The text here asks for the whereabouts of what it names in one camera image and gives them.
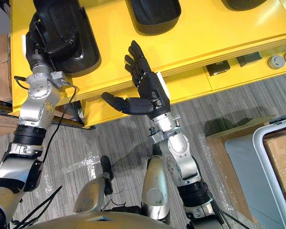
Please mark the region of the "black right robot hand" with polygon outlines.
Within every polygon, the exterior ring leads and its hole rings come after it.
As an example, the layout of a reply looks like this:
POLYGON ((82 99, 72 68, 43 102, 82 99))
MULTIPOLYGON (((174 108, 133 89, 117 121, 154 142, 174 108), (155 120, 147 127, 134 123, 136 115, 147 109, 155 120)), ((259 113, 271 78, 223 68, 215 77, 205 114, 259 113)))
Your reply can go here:
POLYGON ((125 55, 125 69, 132 76, 132 82, 139 97, 122 98, 111 93, 102 93, 102 99, 115 110, 127 115, 147 115, 150 119, 171 111, 170 99, 159 77, 153 72, 144 53, 136 41, 132 41, 125 55))

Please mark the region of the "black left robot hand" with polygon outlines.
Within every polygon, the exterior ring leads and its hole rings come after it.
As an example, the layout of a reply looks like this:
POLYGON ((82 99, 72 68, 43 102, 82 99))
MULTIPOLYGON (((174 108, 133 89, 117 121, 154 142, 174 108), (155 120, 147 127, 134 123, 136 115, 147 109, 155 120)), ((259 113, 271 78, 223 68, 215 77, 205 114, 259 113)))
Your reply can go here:
POLYGON ((30 68, 33 69, 39 63, 44 63, 57 70, 58 63, 68 60, 75 53, 77 41, 78 36, 75 32, 66 32, 63 36, 51 39, 38 13, 34 13, 29 31, 25 35, 25 56, 30 68))

